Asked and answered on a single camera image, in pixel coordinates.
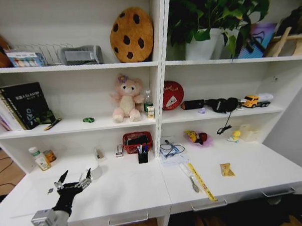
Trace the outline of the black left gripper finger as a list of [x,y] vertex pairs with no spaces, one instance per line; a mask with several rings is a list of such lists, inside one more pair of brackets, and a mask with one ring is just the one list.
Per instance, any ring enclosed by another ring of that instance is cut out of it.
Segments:
[[58,181],[54,182],[54,185],[57,188],[57,190],[61,190],[61,189],[64,188],[63,182],[65,181],[67,174],[68,174],[68,170],[65,171],[63,173],[63,175],[60,176],[60,178],[58,179]]
[[80,180],[77,184],[76,184],[76,188],[80,188],[80,189],[86,189],[90,183],[92,182],[92,178],[91,178],[91,168],[89,168],[87,170],[87,175],[84,179]]

